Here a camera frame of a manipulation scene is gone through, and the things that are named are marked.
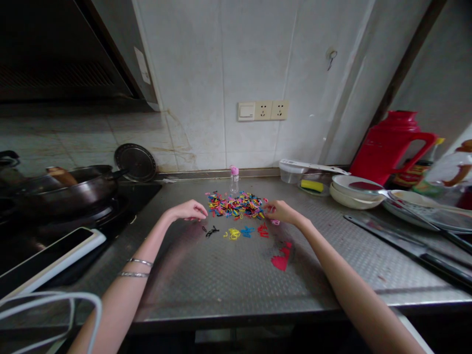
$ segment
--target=pot lid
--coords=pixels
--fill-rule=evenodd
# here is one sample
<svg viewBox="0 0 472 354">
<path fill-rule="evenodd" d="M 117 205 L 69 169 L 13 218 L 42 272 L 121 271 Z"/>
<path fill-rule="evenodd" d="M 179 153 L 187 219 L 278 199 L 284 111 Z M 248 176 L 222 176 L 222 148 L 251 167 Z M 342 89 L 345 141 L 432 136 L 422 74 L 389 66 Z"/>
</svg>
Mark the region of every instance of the pot lid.
<svg viewBox="0 0 472 354">
<path fill-rule="evenodd" d="M 137 144 L 119 146 L 115 151 L 115 163 L 120 170 L 129 169 L 124 177 L 133 182 L 147 182 L 156 174 L 152 154 Z"/>
</svg>

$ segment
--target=silver bracelet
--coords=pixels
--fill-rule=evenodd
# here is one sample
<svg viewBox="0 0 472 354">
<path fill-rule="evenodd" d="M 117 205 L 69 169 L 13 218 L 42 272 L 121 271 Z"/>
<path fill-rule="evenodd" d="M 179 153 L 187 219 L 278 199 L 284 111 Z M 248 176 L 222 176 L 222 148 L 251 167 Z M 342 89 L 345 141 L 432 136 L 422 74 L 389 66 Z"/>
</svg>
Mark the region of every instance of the silver bracelet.
<svg viewBox="0 0 472 354">
<path fill-rule="evenodd" d="M 136 258 L 130 258 L 127 262 L 138 262 L 138 263 L 142 263 L 142 264 L 145 264 L 147 266 L 150 266 L 152 268 L 152 266 L 154 265 L 154 263 L 151 263 L 151 262 L 148 262 L 148 261 L 143 261 L 143 260 L 139 260 L 139 259 L 136 259 Z"/>
<path fill-rule="evenodd" d="M 136 278 L 147 278 L 149 277 L 149 273 L 134 273 L 134 272 L 120 272 L 118 276 L 130 276 Z"/>
</svg>

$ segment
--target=pink bottle cap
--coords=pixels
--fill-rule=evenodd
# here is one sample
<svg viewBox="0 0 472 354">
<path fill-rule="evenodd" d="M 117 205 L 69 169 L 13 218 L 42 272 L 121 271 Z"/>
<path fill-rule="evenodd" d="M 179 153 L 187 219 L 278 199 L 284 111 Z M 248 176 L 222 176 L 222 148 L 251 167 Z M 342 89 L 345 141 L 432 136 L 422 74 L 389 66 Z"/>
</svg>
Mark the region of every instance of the pink bottle cap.
<svg viewBox="0 0 472 354">
<path fill-rule="evenodd" d="M 235 165 L 231 165 L 230 169 L 231 169 L 231 175 L 232 176 L 239 175 L 239 168 L 238 167 L 236 167 Z"/>
</svg>

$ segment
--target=red thermos handle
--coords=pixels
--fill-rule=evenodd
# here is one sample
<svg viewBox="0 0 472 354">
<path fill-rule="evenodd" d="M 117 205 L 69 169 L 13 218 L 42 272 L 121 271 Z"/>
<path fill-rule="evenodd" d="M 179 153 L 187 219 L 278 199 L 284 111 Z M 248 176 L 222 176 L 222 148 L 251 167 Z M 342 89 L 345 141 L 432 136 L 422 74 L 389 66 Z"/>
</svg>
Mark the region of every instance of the red thermos handle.
<svg viewBox="0 0 472 354">
<path fill-rule="evenodd" d="M 424 140 L 426 144 L 421 148 L 420 151 L 418 151 L 418 153 L 410 161 L 408 161 L 408 163 L 405 166 L 403 166 L 403 168 L 400 168 L 398 170 L 392 170 L 390 173 L 394 174 L 394 173 L 402 173 L 402 172 L 408 171 L 419 160 L 419 158 L 423 156 L 426 153 L 426 151 L 429 150 L 431 146 L 434 145 L 437 139 L 438 139 L 438 136 L 433 133 L 414 133 L 410 141 Z"/>
</svg>

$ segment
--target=knife handle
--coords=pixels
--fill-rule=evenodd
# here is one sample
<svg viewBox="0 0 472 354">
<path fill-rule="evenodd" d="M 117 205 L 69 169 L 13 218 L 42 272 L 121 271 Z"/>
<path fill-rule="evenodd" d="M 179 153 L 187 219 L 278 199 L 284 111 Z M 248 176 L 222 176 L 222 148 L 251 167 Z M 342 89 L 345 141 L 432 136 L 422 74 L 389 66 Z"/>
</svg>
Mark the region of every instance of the knife handle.
<svg viewBox="0 0 472 354">
<path fill-rule="evenodd" d="M 440 270 L 447 276 L 461 282 L 462 284 L 466 285 L 467 287 L 472 289 L 472 276 L 464 273 L 460 269 L 449 265 L 446 262 L 441 261 L 440 259 L 428 254 L 424 253 L 419 258 L 429 265 L 433 266 L 437 270 Z"/>
<path fill-rule="evenodd" d="M 447 238 L 449 241 L 454 243 L 456 246 L 462 248 L 464 251 L 472 255 L 472 245 L 467 241 L 464 241 L 456 234 L 449 232 L 448 230 L 440 229 L 439 233 Z"/>
</svg>

